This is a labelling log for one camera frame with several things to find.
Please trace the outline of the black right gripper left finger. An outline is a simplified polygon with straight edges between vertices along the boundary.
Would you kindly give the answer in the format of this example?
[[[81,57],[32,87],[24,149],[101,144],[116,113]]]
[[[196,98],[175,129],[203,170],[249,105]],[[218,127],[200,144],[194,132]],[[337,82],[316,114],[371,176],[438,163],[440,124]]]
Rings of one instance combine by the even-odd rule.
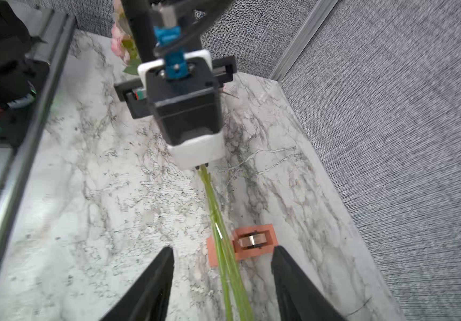
[[[106,321],[165,320],[174,274],[174,252],[164,247],[122,299],[102,318]]]

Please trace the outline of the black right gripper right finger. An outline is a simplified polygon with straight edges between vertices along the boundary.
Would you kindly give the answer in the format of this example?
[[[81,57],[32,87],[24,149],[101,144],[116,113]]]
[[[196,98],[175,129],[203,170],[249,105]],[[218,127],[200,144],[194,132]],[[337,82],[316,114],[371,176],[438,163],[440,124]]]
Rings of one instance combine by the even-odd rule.
[[[344,320],[282,246],[273,251],[271,270],[282,320]]]

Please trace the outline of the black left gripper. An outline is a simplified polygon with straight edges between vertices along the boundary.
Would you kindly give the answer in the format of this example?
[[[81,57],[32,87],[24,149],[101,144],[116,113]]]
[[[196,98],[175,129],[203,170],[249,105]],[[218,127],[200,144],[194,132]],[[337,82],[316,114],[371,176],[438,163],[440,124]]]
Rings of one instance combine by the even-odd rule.
[[[235,56],[226,56],[213,60],[213,74],[218,80],[219,88],[223,90],[226,83],[233,81],[233,75],[237,73]],[[141,119],[151,116],[147,107],[146,90],[139,78],[121,82],[114,86],[120,102],[125,102],[133,119]]]

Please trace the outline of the pink artificial rose stem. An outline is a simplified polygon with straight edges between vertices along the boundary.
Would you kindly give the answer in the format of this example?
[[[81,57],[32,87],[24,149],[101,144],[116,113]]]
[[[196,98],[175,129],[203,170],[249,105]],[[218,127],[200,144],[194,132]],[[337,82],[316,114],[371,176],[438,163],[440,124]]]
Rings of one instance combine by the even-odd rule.
[[[117,4],[115,10],[118,13],[115,25],[117,28],[123,29],[125,32],[122,39],[119,40],[119,45],[127,49],[131,59],[135,59],[138,57],[138,54],[133,42],[131,41],[130,28],[128,28],[128,25],[123,21],[124,10],[122,1]],[[233,307],[237,307],[240,318],[242,320],[248,320],[251,318],[251,308],[249,302],[247,301],[243,281],[239,274],[233,246],[216,200],[212,177],[208,170],[210,163],[193,167],[193,169],[198,171],[201,181],[205,187],[206,198],[209,205],[214,251],[216,253],[219,274],[221,277],[226,318],[228,320],[232,320],[232,309]]]

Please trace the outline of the pink tape dispenser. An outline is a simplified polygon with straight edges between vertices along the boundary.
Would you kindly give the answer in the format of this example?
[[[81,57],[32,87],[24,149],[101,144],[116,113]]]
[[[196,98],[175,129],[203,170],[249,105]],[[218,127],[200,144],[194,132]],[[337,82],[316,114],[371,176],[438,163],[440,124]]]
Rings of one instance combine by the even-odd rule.
[[[278,246],[273,224],[237,228],[230,240],[237,261],[272,254]]]

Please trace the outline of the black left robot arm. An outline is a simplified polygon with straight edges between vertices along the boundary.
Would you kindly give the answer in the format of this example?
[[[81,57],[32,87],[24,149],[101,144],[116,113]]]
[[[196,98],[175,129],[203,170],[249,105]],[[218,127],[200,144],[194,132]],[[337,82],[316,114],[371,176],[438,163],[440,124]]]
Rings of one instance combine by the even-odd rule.
[[[233,56],[213,60],[201,34],[230,1],[122,1],[123,21],[138,57],[129,67],[139,77],[115,85],[133,119],[155,116],[186,123],[222,122],[219,88],[236,71]]]

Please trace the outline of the aluminium front rail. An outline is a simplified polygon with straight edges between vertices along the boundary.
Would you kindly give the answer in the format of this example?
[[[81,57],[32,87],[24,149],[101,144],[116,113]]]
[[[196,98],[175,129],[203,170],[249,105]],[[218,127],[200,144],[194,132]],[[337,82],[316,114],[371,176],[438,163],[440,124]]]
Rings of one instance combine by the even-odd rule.
[[[0,264],[75,28],[66,13],[0,1]]]

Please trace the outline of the aluminium frame post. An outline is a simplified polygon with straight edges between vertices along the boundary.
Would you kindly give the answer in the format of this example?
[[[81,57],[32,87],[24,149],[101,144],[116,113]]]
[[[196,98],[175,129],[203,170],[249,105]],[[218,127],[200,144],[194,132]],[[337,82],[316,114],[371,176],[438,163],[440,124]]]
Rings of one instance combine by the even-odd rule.
[[[275,81],[283,80],[337,3],[338,0],[317,1],[300,29],[298,29],[293,40],[284,50],[278,63],[270,73],[269,79]]]

